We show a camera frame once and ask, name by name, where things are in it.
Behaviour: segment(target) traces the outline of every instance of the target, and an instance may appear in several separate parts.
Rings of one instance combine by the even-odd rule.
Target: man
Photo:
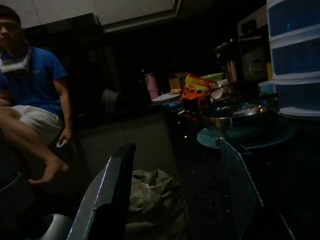
[[[9,145],[45,164],[42,178],[29,183],[50,182],[69,170],[47,147],[61,132],[60,143],[68,142],[72,135],[67,73],[55,55],[29,46],[20,17],[4,5],[0,5],[0,47],[2,62],[25,58],[31,50],[27,71],[0,72],[0,128]]]

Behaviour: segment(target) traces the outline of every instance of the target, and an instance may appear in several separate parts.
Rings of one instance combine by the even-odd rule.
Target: hand
[[[63,132],[61,133],[61,136],[60,136],[60,138],[59,138],[59,140],[58,140],[58,143],[59,143],[59,144],[62,144],[62,142],[65,140],[65,144],[67,145],[68,142],[69,142],[70,139],[71,139],[71,136],[72,136],[72,130],[71,130],[71,128],[66,127],[66,128],[63,130]]]

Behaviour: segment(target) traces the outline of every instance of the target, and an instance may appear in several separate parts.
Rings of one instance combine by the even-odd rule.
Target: blue t-shirt
[[[12,57],[4,53],[2,60],[8,59]],[[6,75],[0,72],[0,89],[9,90],[16,105],[45,109],[62,119],[61,102],[54,81],[67,75],[53,53],[32,47],[28,73]]]

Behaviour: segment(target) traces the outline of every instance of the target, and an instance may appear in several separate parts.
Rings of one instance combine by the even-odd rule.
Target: upper cabinet
[[[174,0],[94,0],[96,12],[102,25],[172,10],[173,1]]]
[[[23,28],[40,25],[32,0],[0,0],[0,4],[14,9],[19,14]]]
[[[33,0],[33,3],[40,24],[48,24],[84,14],[95,14],[96,11],[93,1],[94,0]]]

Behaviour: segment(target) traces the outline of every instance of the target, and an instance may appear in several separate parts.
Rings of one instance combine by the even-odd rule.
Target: eyeglasses
[[[0,30],[5,28],[8,32],[13,32],[15,30],[20,29],[21,27],[13,22],[0,22]]]

